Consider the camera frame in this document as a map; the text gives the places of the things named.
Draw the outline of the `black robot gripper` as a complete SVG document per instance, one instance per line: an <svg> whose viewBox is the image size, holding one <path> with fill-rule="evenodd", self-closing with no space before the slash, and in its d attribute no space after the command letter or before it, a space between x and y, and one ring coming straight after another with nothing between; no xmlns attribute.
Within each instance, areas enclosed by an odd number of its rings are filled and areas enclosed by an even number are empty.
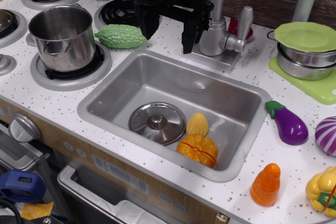
<svg viewBox="0 0 336 224"><path fill-rule="evenodd" d="M192 52L197 36L209 24L214 4L209 0L133 0L142 35L150 39L159 27L160 16L183 22L183 54Z"/></svg>

